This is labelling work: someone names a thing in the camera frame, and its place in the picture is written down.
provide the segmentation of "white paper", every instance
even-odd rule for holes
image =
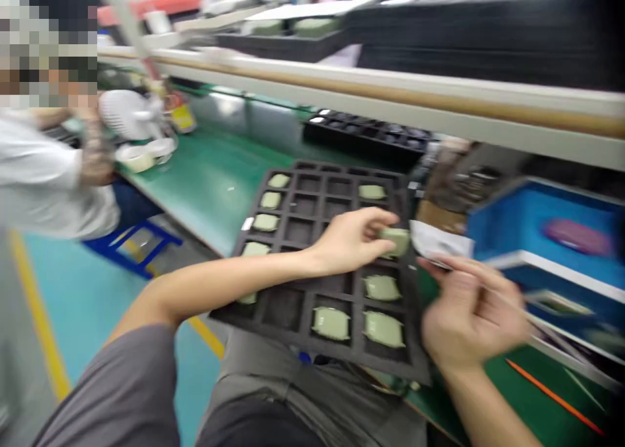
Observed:
[[[306,18],[308,16],[340,16],[348,11],[364,5],[372,0],[344,0],[327,1],[324,3],[310,3],[306,5],[284,5],[279,8],[270,9],[255,14],[247,18],[247,21],[262,20],[285,20],[295,18]]]
[[[475,241],[442,231],[421,221],[410,221],[410,238],[415,250],[425,258],[436,254],[473,257]]]

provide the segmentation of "hand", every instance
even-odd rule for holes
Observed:
[[[395,248],[378,232],[399,222],[399,217],[380,208],[363,208],[335,216],[324,235],[304,252],[316,276],[338,275],[371,263]]]
[[[443,373],[480,368],[485,360],[528,339],[523,295],[512,281],[468,258],[436,260],[454,271],[419,258],[419,265],[441,284],[440,297],[423,318],[423,340]]]

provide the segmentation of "blue stool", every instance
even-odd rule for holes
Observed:
[[[127,255],[121,253],[119,248],[140,229],[149,230],[155,237],[160,237],[161,241],[156,245],[156,247],[154,247],[154,250],[152,250],[146,258],[137,263]],[[149,220],[145,220],[121,234],[119,234],[119,231],[114,231],[107,236],[99,237],[98,239],[83,241],[83,244],[98,255],[101,255],[104,258],[111,260],[113,263],[126,268],[128,271],[137,273],[147,279],[152,279],[154,276],[152,273],[147,271],[146,266],[170,243],[182,245],[182,240],[176,236],[172,236],[166,230],[156,226]]]

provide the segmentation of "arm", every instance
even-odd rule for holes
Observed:
[[[40,130],[61,125],[72,116],[70,110],[66,107],[36,107],[29,111],[35,118],[37,127]]]
[[[83,185],[108,185],[113,181],[113,149],[102,134],[97,108],[41,107],[30,109],[39,129],[52,128],[71,116],[80,118],[85,124],[80,181]]]
[[[84,185],[108,185],[113,181],[115,159],[113,148],[102,134],[102,125],[97,109],[80,107],[72,114],[85,124],[82,146],[81,183]]]
[[[524,343],[529,324],[518,309],[523,297],[499,272],[465,258],[420,264],[441,282],[441,296],[423,319],[424,344],[439,367],[475,447],[537,447],[538,439],[490,381],[483,362]],[[483,286],[495,291],[480,294]],[[505,300],[498,298],[498,293]]]
[[[153,280],[131,305],[109,342],[139,327],[185,319],[287,281],[352,271],[393,249],[375,239],[398,217],[378,208],[336,216],[312,247],[299,252],[236,257],[192,265]]]

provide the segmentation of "tape roll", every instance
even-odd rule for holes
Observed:
[[[132,172],[143,172],[156,163],[145,146],[122,146],[115,153],[115,159]]]

